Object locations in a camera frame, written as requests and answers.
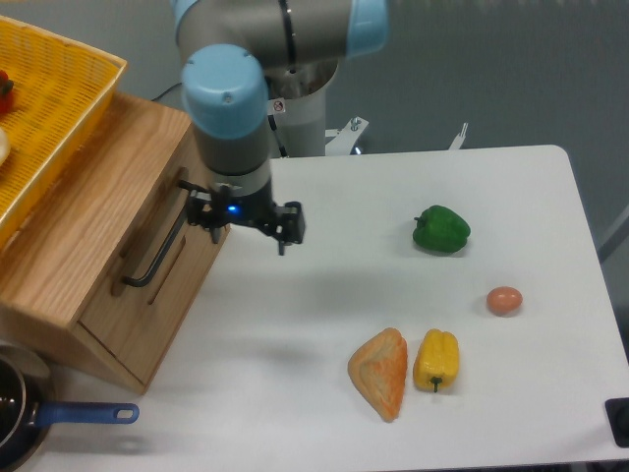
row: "bread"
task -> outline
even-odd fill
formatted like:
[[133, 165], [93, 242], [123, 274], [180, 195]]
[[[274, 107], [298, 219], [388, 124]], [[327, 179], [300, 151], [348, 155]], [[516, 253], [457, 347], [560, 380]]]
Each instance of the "bread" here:
[[400, 413], [407, 364], [406, 340], [394, 327], [363, 344], [348, 363], [352, 383], [386, 422]]
[[9, 143], [9, 137], [4, 132], [4, 130], [0, 128], [0, 165], [2, 165], [4, 159], [7, 158], [10, 151], [11, 144]]

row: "yellow basket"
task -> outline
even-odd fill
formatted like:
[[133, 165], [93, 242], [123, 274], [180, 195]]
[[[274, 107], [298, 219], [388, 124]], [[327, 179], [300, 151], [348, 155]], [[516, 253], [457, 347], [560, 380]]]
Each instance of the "yellow basket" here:
[[57, 180], [109, 105], [127, 62], [0, 16], [0, 70], [14, 82], [0, 114], [11, 153], [0, 164], [0, 251]]

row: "cooking pot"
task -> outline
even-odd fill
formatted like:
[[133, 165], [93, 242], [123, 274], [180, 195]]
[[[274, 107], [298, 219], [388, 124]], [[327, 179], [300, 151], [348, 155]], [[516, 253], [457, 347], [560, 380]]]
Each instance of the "cooking pot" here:
[[20, 462], [41, 432], [55, 423], [129, 425], [140, 409], [133, 403], [47, 401], [35, 378], [0, 355], [0, 470]]

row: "drawer handle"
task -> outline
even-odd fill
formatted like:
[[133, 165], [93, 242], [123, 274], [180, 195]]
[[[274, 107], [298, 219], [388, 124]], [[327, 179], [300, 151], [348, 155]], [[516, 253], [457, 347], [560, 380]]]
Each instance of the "drawer handle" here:
[[[180, 189], [187, 190], [188, 192], [190, 192], [191, 190], [195, 189], [197, 186], [190, 184], [189, 182], [186, 182], [184, 180], [180, 180], [178, 187]], [[177, 216], [177, 219], [175, 220], [172, 227], [170, 228], [170, 231], [168, 231], [168, 234], [166, 235], [164, 242], [161, 243], [161, 246], [159, 247], [157, 254], [151, 261], [150, 265], [148, 266], [146, 273], [142, 277], [138, 277], [138, 278], [133, 278], [128, 275], [125, 275], [122, 277], [122, 282], [131, 287], [138, 287], [138, 288], [146, 287], [147, 285], [149, 285], [150, 282], [155, 277], [155, 275], [157, 274], [157, 271], [159, 270], [161, 263], [163, 263], [164, 258], [166, 257], [166, 254], [168, 253], [168, 251], [170, 250], [170, 247], [175, 242], [175, 239], [177, 238], [177, 234], [179, 234], [181, 227], [184, 225], [187, 219], [188, 219], [187, 204], [184, 204], [184, 206], [181, 208], [181, 211], [179, 212], [179, 215]], [[217, 231], [212, 231], [211, 237], [214, 244], [217, 244], [220, 239], [220, 229], [218, 229]]]

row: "wooden box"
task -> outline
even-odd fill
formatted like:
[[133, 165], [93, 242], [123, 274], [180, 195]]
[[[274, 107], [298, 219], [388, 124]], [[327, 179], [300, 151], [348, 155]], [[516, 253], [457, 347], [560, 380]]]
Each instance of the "wooden box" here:
[[0, 337], [144, 392], [227, 234], [184, 223], [146, 272], [187, 196], [206, 185], [188, 116], [124, 94], [0, 253]]

